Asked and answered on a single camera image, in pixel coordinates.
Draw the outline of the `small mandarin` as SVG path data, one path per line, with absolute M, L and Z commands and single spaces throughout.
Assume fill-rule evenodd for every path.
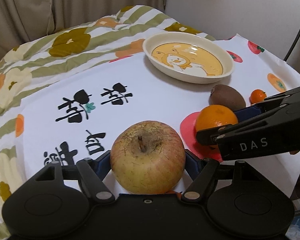
M 256 89 L 252 91 L 250 94 L 249 101 L 253 105 L 255 103 L 259 103 L 264 101 L 264 99 L 267 97 L 266 93 L 261 89 Z
M 182 195 L 182 192 L 180 193 L 180 192 L 177 192 L 177 191 L 169 190 L 165 194 L 176 194 L 180 197 Z

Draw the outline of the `brown kiwi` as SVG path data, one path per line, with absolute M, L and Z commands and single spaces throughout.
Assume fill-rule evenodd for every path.
M 223 84 L 215 85 L 211 89 L 209 103 L 228 107 L 233 112 L 246 107 L 243 96 L 234 88 Z

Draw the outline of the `large orange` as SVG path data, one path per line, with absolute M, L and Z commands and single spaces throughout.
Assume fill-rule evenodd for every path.
M 222 105 L 210 105 L 202 109 L 196 118 L 195 130 L 198 134 L 201 130 L 221 127 L 225 125 L 235 125 L 238 123 L 238 118 L 235 113 L 228 107 Z M 218 145 L 211 144 L 210 137 L 204 133 L 200 139 L 196 138 L 198 144 L 218 148 Z

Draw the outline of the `red yellow apple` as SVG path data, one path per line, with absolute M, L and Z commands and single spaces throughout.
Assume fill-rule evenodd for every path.
M 117 182 L 134 194 L 162 194 L 177 185 L 185 168 L 179 134 L 165 123 L 142 121 L 123 131 L 110 150 Z

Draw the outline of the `white fruit print cloth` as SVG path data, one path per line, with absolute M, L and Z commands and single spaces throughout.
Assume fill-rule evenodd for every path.
M 279 93 L 268 81 L 274 74 L 286 89 L 300 86 L 300 74 L 267 50 L 253 53 L 248 40 L 236 35 L 230 40 L 214 42 L 238 55 L 235 71 L 221 80 L 236 89 L 249 103 L 250 93 L 261 89 L 267 96 Z M 122 105 L 113 105 L 113 85 L 121 83 L 132 97 Z M 18 154 L 25 179 L 31 178 L 50 161 L 77 163 L 96 159 L 111 149 L 114 140 L 129 126 L 144 120 L 157 120 L 180 133 L 181 122 L 191 113 L 209 105 L 215 84 L 198 85 L 171 78 L 157 70 L 144 53 L 104 63 L 73 77 L 59 81 L 26 99 L 21 114 L 24 131 L 18 139 Z M 84 90 L 89 97 L 88 119 L 75 94 Z M 300 174 L 300 153 L 289 153 L 247 160 L 287 196 L 293 192 Z

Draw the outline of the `cream duck print plate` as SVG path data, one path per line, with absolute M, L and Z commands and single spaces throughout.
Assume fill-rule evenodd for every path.
M 155 68 L 188 83 L 216 83 L 235 70 L 227 51 L 193 34 L 176 31 L 154 34 L 144 40 L 142 48 Z

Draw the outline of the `green striped floral quilt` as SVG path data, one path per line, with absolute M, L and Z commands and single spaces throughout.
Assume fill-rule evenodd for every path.
M 162 31 L 208 38 L 153 7 L 133 5 L 22 44 L 0 60 L 0 239 L 10 235 L 2 205 L 23 182 L 15 139 L 23 133 L 20 112 L 25 99 L 86 69 L 139 53 L 144 39 Z

